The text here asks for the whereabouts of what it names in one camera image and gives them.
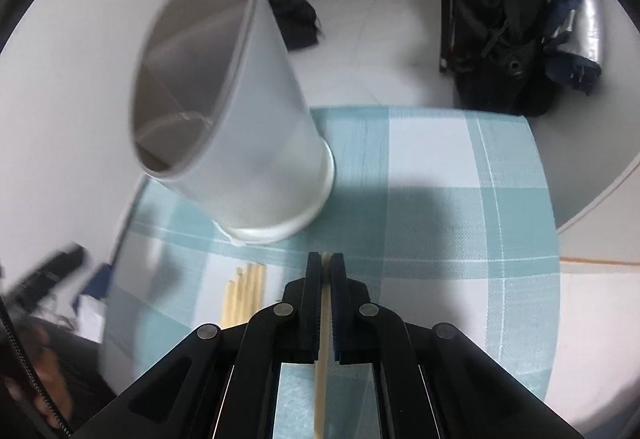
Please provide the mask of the left hand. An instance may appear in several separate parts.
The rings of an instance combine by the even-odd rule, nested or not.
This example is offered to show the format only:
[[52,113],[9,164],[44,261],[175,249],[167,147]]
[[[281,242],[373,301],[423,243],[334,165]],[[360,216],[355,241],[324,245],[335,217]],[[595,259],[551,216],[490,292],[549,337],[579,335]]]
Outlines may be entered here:
[[61,370],[58,356],[50,347],[50,337],[41,325],[32,325],[21,333],[20,337],[26,337],[35,346],[32,354],[27,358],[32,364],[36,381],[39,381],[50,402],[38,393],[35,387],[24,390],[12,377],[2,375],[1,379],[9,390],[9,395],[16,401],[24,399],[32,394],[32,406],[52,429],[62,429],[60,420],[55,416],[55,407],[63,421],[73,415],[74,403],[67,381]]

